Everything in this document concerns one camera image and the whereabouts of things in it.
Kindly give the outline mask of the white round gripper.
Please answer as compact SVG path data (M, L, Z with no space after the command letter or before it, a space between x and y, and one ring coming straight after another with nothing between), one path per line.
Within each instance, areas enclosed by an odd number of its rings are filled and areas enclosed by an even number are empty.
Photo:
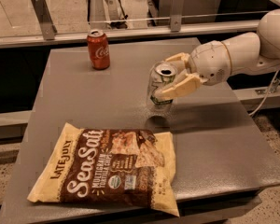
M176 79L162 88L157 88L154 96L160 101L186 96L199 89L202 84L212 86L224 82L231 74L231 58L226 46L212 41L195 48L192 53L180 52L165 59L178 71L190 66L189 74L182 72Z

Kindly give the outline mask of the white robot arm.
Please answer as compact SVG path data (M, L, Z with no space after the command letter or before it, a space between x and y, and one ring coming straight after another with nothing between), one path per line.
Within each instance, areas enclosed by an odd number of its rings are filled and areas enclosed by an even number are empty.
M155 91L161 101L172 100L212 86L229 77L261 75L280 70L280 9L268 12L255 33L248 32L223 41L211 41L191 53L167 59L177 66L175 80Z

